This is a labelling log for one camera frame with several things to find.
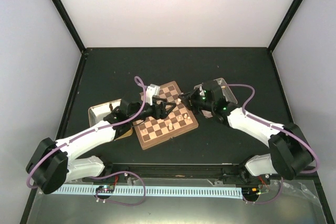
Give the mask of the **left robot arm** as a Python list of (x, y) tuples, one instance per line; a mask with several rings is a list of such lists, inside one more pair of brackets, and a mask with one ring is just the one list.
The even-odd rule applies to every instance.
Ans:
[(79, 178), (97, 177), (102, 182), (108, 181), (113, 174), (111, 166), (97, 156), (81, 156), (120, 138), (131, 129), (133, 122), (149, 117), (165, 119), (175, 107), (175, 102), (157, 96), (136, 102), (122, 99), (118, 106), (110, 105), (109, 114), (94, 126), (56, 141), (43, 139), (26, 166), (27, 186), (51, 194), (64, 183)]

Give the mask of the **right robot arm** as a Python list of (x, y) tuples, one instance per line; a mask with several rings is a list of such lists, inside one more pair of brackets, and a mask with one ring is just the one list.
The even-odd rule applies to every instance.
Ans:
[(238, 171), (239, 179), (250, 184), (260, 175), (278, 174), (292, 180), (301, 173), (314, 173), (317, 169), (308, 169), (308, 166), (311, 163), (318, 166), (319, 160), (300, 127), (294, 123), (274, 123), (248, 112), (246, 105), (251, 99), (239, 105), (232, 87), (233, 84), (219, 78), (196, 85), (192, 91), (178, 97), (192, 112), (212, 116), (219, 123), (240, 130), (268, 147), (268, 154), (255, 155), (243, 162)]

